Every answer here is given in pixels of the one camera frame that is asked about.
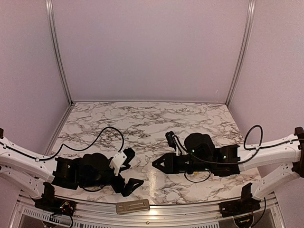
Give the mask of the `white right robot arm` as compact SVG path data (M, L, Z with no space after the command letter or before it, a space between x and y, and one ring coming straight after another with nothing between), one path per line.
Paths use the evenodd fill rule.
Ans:
M152 166L165 174L192 174L208 171L219 177L237 175L270 164L280 166L257 182L242 188L235 208L245 213L289 181L304 176L304 129L296 127L294 133L271 142L248 145L228 145L217 148L208 134L191 133L181 144L173 132L166 133L168 145L176 151L166 153L152 162Z

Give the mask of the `white remote control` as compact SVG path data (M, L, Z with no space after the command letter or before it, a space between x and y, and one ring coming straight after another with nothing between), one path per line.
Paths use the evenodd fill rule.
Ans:
M150 204L147 199L140 199L116 203L115 208L117 214L129 214L150 210Z

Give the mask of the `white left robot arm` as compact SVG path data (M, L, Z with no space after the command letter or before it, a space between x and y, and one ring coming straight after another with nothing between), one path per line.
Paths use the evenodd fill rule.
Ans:
M134 157L135 151L131 148L119 149L110 158L99 152L86 153L74 159L63 158L58 154L43 157L17 146L4 136L0 137L1 164L64 189L92 191L93 187L102 189L111 186L115 193L127 197L144 183L134 178L125 181L121 176L122 171L130 168Z

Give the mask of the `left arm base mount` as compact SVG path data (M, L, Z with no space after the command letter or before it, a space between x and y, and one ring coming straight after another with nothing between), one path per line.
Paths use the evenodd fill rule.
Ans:
M44 192L41 194L41 198L32 199L35 202L35 207L52 212L53 214L72 217L76 208L76 202L55 197L55 188L48 182L44 182L43 185Z

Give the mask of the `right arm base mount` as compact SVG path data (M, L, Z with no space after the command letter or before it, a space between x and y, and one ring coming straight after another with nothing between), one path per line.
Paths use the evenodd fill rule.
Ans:
M220 213L223 218L250 213L261 208L260 200L252 197L251 186L252 183L248 183L242 188L239 199L219 203Z

